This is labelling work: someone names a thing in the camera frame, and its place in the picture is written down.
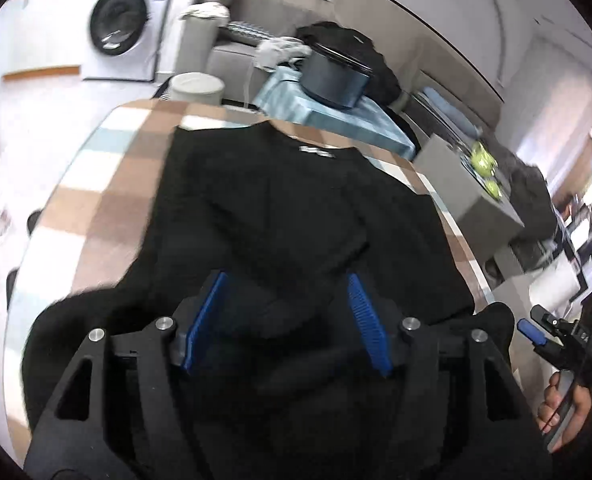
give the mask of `finger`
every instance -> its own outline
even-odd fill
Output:
[[[546,421],[540,420],[540,418],[537,418],[536,422],[538,423],[538,429],[540,431],[542,431],[542,433],[547,434],[551,431],[551,426],[549,424],[547,424]]]
[[[545,390],[545,404],[554,410],[563,402],[563,396],[560,394],[556,386],[550,386]]]
[[[538,407],[538,418],[548,424],[549,426],[556,426],[560,422],[560,416],[556,413],[554,415],[555,409],[549,407],[545,403],[542,403]]]
[[[585,424],[586,416],[575,413],[569,420],[569,424],[565,428],[562,435],[563,444],[567,444],[575,439],[583,425]]]
[[[559,437],[558,440],[556,441],[556,444],[554,444],[554,446],[551,448],[550,453],[557,452],[561,447],[563,447],[563,439],[561,437]]]
[[[550,385],[551,386],[558,386],[558,381],[560,380],[560,372],[556,372],[550,377]]]
[[[576,386],[574,389],[574,405],[576,406],[577,415],[587,416],[589,410],[592,409],[592,396],[588,388]]]

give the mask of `floor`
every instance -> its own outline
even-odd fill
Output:
[[[81,81],[78,76],[0,82],[0,208],[12,225],[0,239],[0,444],[11,455],[2,392],[7,273],[28,242],[28,215],[47,202],[93,129],[116,106],[148,98],[148,83]]]

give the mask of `black bag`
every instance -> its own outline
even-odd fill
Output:
[[[509,200],[521,217],[524,229],[519,240],[547,240],[556,230],[556,216],[547,181],[536,166],[520,165],[512,173]]]
[[[365,88],[365,95],[377,104],[388,106],[400,97],[402,90],[398,79],[382,54],[374,48],[373,41],[364,34],[334,22],[319,22],[300,27],[296,30],[296,37],[309,46],[321,43],[372,69],[373,76]]]

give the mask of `table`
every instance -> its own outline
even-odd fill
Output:
[[[413,158],[413,142],[374,101],[363,96],[351,110],[336,110],[306,95],[300,84],[294,82],[299,79],[297,70],[279,66],[253,104],[268,117],[313,126],[362,140],[407,160]]]
[[[77,153],[31,235],[15,282],[4,342],[4,396],[16,455],[31,439],[20,363],[33,321],[51,303],[86,288],[114,285],[140,248],[167,147],[176,126],[235,128],[264,121],[225,107],[139,100],[116,108]],[[455,264],[477,311],[493,301],[489,285],[454,218],[410,162],[376,146],[298,124],[274,121],[289,136],[317,146],[361,150],[377,168],[436,202]]]
[[[490,197],[441,137],[432,135],[413,164],[445,201],[481,265],[524,228],[508,198]]]

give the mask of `washing machine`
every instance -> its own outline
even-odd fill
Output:
[[[91,0],[84,79],[153,81],[170,0]]]

